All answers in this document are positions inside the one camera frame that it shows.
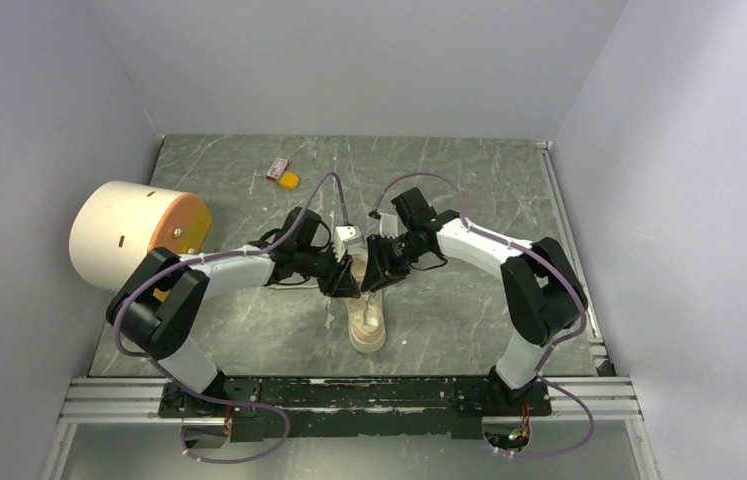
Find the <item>white shoelace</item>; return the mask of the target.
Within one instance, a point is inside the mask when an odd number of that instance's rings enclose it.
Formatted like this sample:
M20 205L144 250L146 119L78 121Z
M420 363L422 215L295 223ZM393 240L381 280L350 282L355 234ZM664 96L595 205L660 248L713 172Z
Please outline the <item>white shoelace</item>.
M359 298L328 298L325 301L327 318L325 325L337 319L339 309L346 314L349 327L364 334L373 333L382 325L378 300L373 294L364 293Z

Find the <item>beige canvas sneaker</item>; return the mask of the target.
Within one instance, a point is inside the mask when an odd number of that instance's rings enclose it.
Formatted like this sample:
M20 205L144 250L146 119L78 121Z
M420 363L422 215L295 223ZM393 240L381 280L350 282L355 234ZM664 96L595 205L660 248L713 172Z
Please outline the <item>beige canvas sneaker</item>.
M370 354L382 348L386 340L383 291L362 293L345 300L349 338L353 348Z

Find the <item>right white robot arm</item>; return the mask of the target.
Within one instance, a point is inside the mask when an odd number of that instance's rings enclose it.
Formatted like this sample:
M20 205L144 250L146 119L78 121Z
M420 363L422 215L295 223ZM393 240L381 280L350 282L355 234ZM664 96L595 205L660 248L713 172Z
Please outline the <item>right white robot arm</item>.
M363 292L377 292L407 278L422 256L442 265L456 259L498 279L513 333L491 368L491 406L511 414L527 399L549 356L554 337L587 309L587 297L561 244L549 237L527 242L483 229L455 210L438 212L413 187L392 200L402 233L386 229L367 239Z

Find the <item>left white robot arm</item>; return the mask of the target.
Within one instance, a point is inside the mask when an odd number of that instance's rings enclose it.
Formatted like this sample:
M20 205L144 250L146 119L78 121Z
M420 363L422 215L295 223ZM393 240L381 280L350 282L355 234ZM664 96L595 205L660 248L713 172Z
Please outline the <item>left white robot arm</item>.
M191 336L205 299L279 285L293 276L315 280L326 297L360 296L349 252L360 242L360 230L351 224L334 227L317 245L314 238L324 225L318 214L296 207L281 227L237 250L202 257L156 248L115 294L106 319L140 354L187 388L191 408L213 415L224 406L227 378Z

